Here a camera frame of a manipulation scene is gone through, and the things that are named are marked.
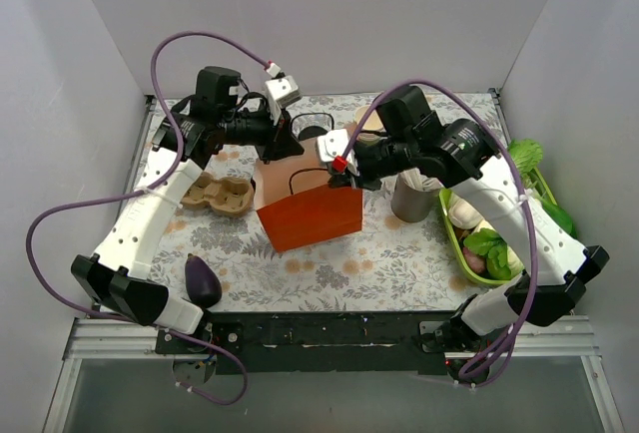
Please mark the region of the black plastic cup lid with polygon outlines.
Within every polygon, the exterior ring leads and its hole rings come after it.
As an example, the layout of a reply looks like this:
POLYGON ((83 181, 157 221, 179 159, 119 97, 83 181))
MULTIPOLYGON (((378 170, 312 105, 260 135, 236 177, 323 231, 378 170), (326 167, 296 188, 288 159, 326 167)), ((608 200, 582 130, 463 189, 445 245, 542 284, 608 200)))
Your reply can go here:
POLYGON ((319 125, 307 126, 300 130, 298 134, 299 141, 314 139, 321 137, 327 133, 327 130, 319 125))

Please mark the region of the orange paper bag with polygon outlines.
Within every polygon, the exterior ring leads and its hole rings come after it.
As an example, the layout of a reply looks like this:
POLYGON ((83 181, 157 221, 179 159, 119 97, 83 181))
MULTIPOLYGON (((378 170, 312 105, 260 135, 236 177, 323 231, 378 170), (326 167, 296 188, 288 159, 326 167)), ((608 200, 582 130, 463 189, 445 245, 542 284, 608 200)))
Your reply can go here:
MULTIPOLYGON (((300 114, 326 130, 327 113, 300 114)), ((301 141, 305 152, 268 164, 256 162, 254 208, 277 252, 310 246, 362 228, 363 194, 351 188, 331 189, 329 174, 316 156, 315 139, 301 141)))

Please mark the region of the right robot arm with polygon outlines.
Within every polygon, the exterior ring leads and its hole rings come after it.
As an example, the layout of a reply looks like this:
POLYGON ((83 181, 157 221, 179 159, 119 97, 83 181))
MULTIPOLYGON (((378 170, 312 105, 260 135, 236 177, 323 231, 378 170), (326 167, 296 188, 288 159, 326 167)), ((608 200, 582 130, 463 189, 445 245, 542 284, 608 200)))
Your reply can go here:
POLYGON ((379 95, 371 109, 385 131, 374 144, 346 129, 317 139, 330 185, 376 190, 381 179, 417 168, 469 202, 524 264, 514 279, 467 300, 449 319, 459 348, 474 350, 510 324, 548 326, 576 306, 608 262, 607 251, 573 238, 526 193, 514 161, 475 114, 443 123, 414 82, 379 95))

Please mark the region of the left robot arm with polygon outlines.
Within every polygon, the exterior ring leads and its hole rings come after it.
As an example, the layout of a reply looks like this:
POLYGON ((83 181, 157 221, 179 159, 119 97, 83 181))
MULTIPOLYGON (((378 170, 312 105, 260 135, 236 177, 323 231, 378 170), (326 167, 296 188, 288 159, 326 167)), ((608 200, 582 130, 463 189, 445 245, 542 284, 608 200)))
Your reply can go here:
POLYGON ((240 96, 239 72, 206 67, 195 94, 176 104, 172 121, 157 130, 138 182, 142 195, 127 202, 105 239, 90 256, 77 256, 71 272, 97 303, 140 324, 178 331, 193 353, 213 339, 202 309, 164 285, 150 281, 158 244, 183 196, 211 156, 226 145, 252 146, 268 163, 298 156, 286 108, 301 97, 293 77, 277 73, 260 93, 240 96))

